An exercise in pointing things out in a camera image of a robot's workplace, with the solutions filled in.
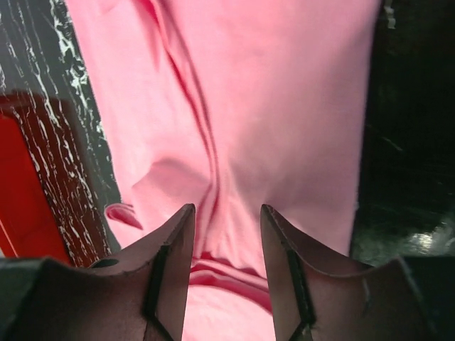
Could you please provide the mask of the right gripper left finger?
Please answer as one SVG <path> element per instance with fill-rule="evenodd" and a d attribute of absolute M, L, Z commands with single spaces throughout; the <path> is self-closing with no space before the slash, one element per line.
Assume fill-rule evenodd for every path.
<path fill-rule="evenodd" d="M 180 340 L 194 205 L 88 268 L 1 260 L 2 340 Z"/>

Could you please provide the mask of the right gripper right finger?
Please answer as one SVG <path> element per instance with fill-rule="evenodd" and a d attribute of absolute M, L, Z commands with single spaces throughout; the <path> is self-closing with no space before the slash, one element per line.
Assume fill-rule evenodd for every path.
<path fill-rule="evenodd" d="M 404 256 L 382 266 L 353 260 L 260 213 L 278 340 L 453 340 L 454 258 Z"/>

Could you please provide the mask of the pink t shirt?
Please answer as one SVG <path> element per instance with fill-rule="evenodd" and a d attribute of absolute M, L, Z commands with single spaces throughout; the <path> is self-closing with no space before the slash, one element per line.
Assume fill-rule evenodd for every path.
<path fill-rule="evenodd" d="M 347 254 L 379 1 L 69 1 L 122 201 L 121 247 L 186 203 L 184 340 L 273 340 L 271 205 Z"/>

